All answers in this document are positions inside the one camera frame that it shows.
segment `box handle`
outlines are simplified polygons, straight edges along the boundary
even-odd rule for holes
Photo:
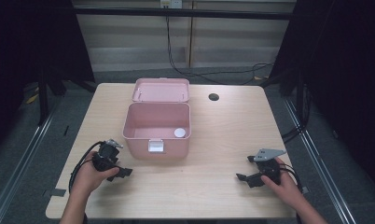
[[[150,153],[165,153],[162,139],[149,139],[147,150]]]

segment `black tape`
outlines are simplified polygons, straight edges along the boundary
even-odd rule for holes
[[[47,189],[42,196],[45,198],[51,198],[51,196],[63,197],[65,192],[66,189]]]

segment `finger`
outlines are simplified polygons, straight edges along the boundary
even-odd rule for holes
[[[263,183],[272,190],[276,190],[279,186],[275,184],[268,176],[262,175],[260,179]]]
[[[108,177],[111,177],[113,175],[117,175],[118,171],[119,171],[119,168],[118,167],[114,167],[112,169],[109,169],[109,170],[101,172],[101,176],[103,178],[108,178]]]

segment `black cable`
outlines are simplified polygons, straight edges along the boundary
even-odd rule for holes
[[[304,88],[305,88],[305,90],[304,90],[304,96],[303,96],[304,97],[304,100],[303,100],[304,106],[303,106],[302,120],[300,121],[298,127],[294,128],[291,131],[289,131],[288,133],[284,133],[282,135],[282,138],[288,138],[288,139],[284,140],[284,144],[290,142],[293,138],[295,138],[300,133],[302,133],[306,129],[307,124],[309,122],[312,96],[311,96],[310,91],[307,88],[307,86],[304,86]]]
[[[84,161],[86,159],[86,157],[88,156],[88,154],[92,151],[93,148],[95,148],[96,146],[102,144],[103,142],[97,142],[95,143],[94,145],[92,145],[86,152],[85,154],[83,155],[83,157],[80,159],[80,161],[77,163],[76,167],[74,168],[74,171],[71,173],[71,177],[69,179],[69,186],[68,186],[68,190],[69,192],[71,192],[71,189],[72,189],[72,186],[74,185],[74,182],[75,182],[75,178],[76,178],[76,175],[77,175],[77,172],[79,172],[79,169],[80,167],[87,161]]]
[[[252,72],[252,77],[249,80],[245,81],[244,83],[233,84],[233,85],[246,85],[246,84],[248,84],[249,82],[251,82],[255,78],[255,71],[260,70],[262,68],[265,68],[265,67],[267,67],[269,65],[273,65],[273,63],[257,63],[254,66],[252,66],[252,69],[244,70],[244,71],[235,71],[235,72],[224,72],[224,71],[222,71],[222,72],[210,72],[210,73],[201,73],[201,74],[196,74],[196,73],[191,73],[191,72],[183,72],[183,71],[179,70],[175,66],[175,64],[174,64],[174,59],[173,59],[173,54],[172,54],[172,48],[171,48],[170,19],[169,19],[169,17],[166,17],[166,23],[167,23],[167,50],[168,50],[169,62],[170,62],[171,67],[177,73],[179,73],[182,76],[185,76],[185,77],[201,77],[203,79],[206,79],[208,81],[214,82],[216,84],[229,85],[228,83],[222,83],[222,82],[210,79],[210,78],[205,77],[205,76],[215,75],[215,74],[243,74],[243,73],[250,73],[250,72]]]
[[[292,170],[289,170],[289,169],[280,167],[280,170],[287,171],[288,173],[290,173],[292,176],[295,177],[297,185],[298,185],[298,189],[300,190],[301,193],[303,193],[303,187],[301,186],[300,178],[299,178],[298,174],[296,173],[295,169],[292,166],[287,165],[287,164],[280,164],[280,165],[284,165],[284,166],[287,166],[290,169],[292,169]],[[302,223],[301,218],[300,218],[298,213],[296,213],[296,220],[297,220],[298,224]]]

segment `pink storage box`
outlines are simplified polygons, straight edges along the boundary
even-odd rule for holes
[[[136,159],[182,159],[191,135],[189,83],[183,78],[140,78],[123,137]]]

